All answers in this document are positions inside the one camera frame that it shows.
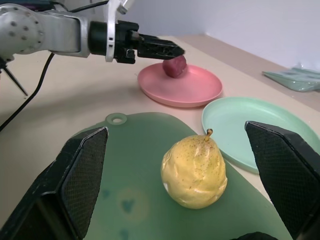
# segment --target white wall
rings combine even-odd
[[[89,1],[65,0],[73,7]],[[320,69],[319,10],[320,0],[135,0],[123,19],[141,33],[207,33],[285,67]]]

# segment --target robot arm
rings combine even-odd
[[[87,58],[105,56],[106,62],[134,64],[137,56],[168,60],[184,54],[172,41],[139,34],[139,25],[118,21],[130,0],[110,0],[104,7],[105,22],[90,21],[64,10],[33,11],[19,4],[0,5],[0,57],[7,63],[14,54],[48,50],[57,55]]]

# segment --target cutting board hole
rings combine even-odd
[[[112,125],[121,125],[127,121],[127,116],[122,113],[113,113],[106,117],[106,121]]]

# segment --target pear stem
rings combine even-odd
[[[207,131],[206,131],[206,136],[205,136],[205,138],[204,138],[204,140],[207,142],[207,141],[209,141],[209,139],[210,139],[210,136],[211,136],[211,134],[213,133],[214,131],[211,129],[211,128],[209,128]]]

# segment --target green cutting board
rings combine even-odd
[[[102,126],[109,139],[85,240],[231,240],[256,231],[292,240],[273,205],[228,162],[228,184],[216,203],[193,210],[170,198],[161,181],[163,155],[195,135],[179,119],[115,113],[91,128]]]

